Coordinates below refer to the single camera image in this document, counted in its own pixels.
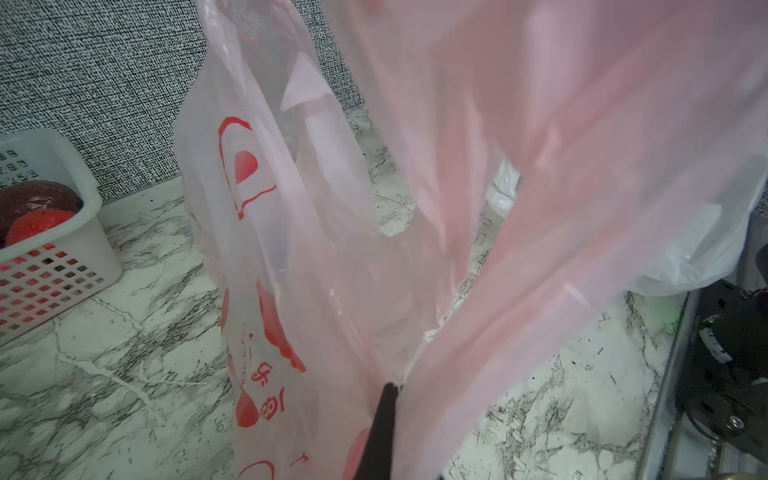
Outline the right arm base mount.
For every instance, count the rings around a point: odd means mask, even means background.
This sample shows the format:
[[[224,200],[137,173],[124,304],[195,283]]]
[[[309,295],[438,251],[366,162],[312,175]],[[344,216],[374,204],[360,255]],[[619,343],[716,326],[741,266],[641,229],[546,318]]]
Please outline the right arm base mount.
[[[767,290],[718,281],[699,296],[676,404],[712,439],[767,462]]]

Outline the white plastic bag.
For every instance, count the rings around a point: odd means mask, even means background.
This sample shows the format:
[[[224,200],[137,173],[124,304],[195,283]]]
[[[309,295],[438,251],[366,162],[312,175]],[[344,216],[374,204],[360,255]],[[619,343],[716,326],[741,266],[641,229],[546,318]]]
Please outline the white plastic bag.
[[[750,156],[658,260],[643,271],[632,290],[645,296],[671,296],[701,289],[733,273],[766,182],[767,157]]]

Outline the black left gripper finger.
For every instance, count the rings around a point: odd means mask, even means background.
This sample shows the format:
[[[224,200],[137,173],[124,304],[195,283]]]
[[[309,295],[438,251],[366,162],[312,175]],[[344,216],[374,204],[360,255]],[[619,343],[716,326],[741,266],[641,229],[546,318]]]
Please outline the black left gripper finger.
[[[399,389],[387,383],[382,390],[354,480],[390,480]]]

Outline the pink plastic bag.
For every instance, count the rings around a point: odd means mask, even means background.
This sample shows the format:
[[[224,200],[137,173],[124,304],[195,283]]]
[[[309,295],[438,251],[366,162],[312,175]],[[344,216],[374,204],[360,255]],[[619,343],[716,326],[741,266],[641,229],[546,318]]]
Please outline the pink plastic bag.
[[[350,479],[398,393],[394,479],[638,278],[767,129],[763,1],[328,1],[403,177],[395,235],[289,1],[201,1],[174,128],[224,297],[240,479]]]

